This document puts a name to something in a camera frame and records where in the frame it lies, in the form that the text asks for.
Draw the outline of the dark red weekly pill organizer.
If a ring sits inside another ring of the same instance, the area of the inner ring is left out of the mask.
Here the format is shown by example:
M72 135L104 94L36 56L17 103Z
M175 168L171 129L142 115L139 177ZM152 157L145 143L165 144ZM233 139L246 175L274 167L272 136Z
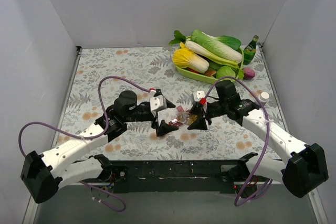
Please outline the dark red weekly pill organizer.
M177 108L177 116L173 118L171 121L169 121L168 125L180 127L183 124L187 125L188 123L188 112L184 110L184 108L179 105Z

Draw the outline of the clear bottle of yellow pills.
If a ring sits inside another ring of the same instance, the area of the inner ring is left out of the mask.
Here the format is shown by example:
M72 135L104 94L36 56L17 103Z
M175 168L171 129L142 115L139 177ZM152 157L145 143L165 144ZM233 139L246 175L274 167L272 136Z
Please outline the clear bottle of yellow pills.
M179 122L185 125L193 124L197 119L197 115L189 113L189 112L182 112L180 115Z

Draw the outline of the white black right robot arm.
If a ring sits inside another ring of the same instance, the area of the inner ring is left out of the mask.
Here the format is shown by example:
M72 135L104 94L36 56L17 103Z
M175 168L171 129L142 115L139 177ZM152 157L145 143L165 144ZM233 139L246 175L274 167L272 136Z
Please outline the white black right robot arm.
M212 119L223 115L264 140L277 153L279 160L262 158L250 153L237 165L224 172L232 180L251 180L254 176L283 183L296 197L302 198L329 178L323 148L293 137L266 118L261 106L250 99L241 99L235 85L228 80L215 86L218 101L209 103L203 91L193 93L190 110L197 119L188 127L190 130L206 130Z

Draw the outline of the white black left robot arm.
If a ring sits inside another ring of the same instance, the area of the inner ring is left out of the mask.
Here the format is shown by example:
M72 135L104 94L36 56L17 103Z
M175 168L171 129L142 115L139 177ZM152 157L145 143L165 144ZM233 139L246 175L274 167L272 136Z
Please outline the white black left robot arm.
M27 154L20 177L34 201L46 202L72 183L91 178L106 182L114 176L112 163L104 155L85 161L79 158L119 137L127 130L128 122L151 122L157 136L176 131L176 126L158 118L158 112L175 108L175 104L160 89L150 89L150 93L149 101L137 103L135 92L123 91L103 116L76 138L40 154L36 151Z

